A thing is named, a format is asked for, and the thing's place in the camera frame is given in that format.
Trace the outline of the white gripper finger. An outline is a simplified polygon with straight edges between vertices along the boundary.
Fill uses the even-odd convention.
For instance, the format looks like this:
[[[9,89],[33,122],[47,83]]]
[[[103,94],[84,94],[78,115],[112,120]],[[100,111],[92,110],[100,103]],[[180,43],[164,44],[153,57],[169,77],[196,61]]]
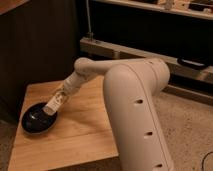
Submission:
[[[69,95],[63,95],[62,99],[61,99],[61,105],[66,104],[66,102],[68,101],[69,97],[70,97]]]
[[[54,97],[56,97],[56,98],[62,97],[62,98],[63,98],[63,88],[58,88],[58,89],[54,92]]]

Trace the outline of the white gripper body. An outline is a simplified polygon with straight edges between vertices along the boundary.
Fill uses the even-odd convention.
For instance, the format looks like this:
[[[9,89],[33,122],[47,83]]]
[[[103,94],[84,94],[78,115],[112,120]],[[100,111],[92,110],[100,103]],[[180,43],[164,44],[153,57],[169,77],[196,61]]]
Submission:
[[[81,87],[80,77],[76,73],[72,73],[63,81],[63,92],[66,95],[75,94]]]

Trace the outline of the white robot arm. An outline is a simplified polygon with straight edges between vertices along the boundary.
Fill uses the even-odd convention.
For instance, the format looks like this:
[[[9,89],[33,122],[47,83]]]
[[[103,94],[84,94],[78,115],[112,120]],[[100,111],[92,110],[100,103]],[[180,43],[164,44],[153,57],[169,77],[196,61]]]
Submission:
[[[167,86],[168,66],[160,59],[92,61],[80,58],[56,93],[62,105],[97,75],[104,77],[105,108],[123,171],[174,171],[152,95]]]

